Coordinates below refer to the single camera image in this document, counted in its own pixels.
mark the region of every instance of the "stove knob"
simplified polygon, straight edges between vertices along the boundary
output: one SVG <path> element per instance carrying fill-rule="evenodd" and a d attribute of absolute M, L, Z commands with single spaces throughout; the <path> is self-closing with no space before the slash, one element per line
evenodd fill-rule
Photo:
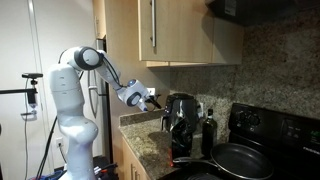
<path fill-rule="evenodd" d="M 251 125 L 253 125 L 253 126 L 257 126 L 257 125 L 259 125 L 260 122 L 261 122 L 259 116 L 256 115 L 256 114 L 251 114 L 251 115 L 248 117 L 248 119 L 249 119 L 249 123 L 250 123 Z"/>
<path fill-rule="evenodd" d="M 246 114 L 243 111 L 237 112 L 237 121 L 244 122 L 246 120 Z"/>

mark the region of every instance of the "cabinet door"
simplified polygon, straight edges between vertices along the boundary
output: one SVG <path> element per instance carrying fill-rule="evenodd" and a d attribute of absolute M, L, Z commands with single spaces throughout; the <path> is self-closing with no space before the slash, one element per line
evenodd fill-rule
<path fill-rule="evenodd" d="M 96 38 L 106 36 L 106 13 L 104 0 L 93 0 L 93 13 L 95 18 Z"/>
<path fill-rule="evenodd" d="M 161 61 L 147 61 L 147 67 L 169 67 L 169 62 L 161 62 Z"/>
<path fill-rule="evenodd" d="M 138 1 L 140 60 L 210 63 L 213 16 L 204 0 L 154 1 L 154 19 L 151 1 Z"/>
<path fill-rule="evenodd" d="M 140 164 L 126 140 L 122 139 L 124 179 L 128 180 L 149 180 L 145 169 Z"/>

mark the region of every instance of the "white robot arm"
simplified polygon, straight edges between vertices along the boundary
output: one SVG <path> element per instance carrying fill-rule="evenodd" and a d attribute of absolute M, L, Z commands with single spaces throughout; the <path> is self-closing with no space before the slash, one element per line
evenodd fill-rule
<path fill-rule="evenodd" d="M 120 72 L 104 51 L 74 47 L 64 51 L 60 59 L 59 64 L 49 69 L 48 75 L 59 129 L 69 140 L 67 172 L 60 179 L 95 179 L 92 143 L 98 134 L 98 127 L 83 115 L 84 97 L 78 73 L 97 71 L 128 106 L 138 106 L 146 111 L 145 101 L 148 100 L 156 107 L 161 107 L 138 80 L 130 80 L 126 87 L 122 86 L 119 82 Z"/>

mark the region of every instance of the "black coffee maker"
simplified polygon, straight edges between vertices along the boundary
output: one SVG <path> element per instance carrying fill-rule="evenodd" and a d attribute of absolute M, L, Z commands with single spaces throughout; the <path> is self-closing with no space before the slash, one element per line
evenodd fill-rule
<path fill-rule="evenodd" d="M 189 157 L 192 149 L 193 133 L 199 121 L 196 99 L 185 93 L 169 95 L 166 100 L 164 115 L 161 118 L 162 130 L 170 133 L 170 165 L 178 157 Z"/>

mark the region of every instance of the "range hood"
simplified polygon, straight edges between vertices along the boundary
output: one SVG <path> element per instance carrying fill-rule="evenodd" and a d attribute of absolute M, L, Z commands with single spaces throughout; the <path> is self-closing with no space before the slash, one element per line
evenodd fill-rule
<path fill-rule="evenodd" d="M 320 0 L 206 0 L 214 15 L 243 26 L 288 17 L 320 7 Z"/>

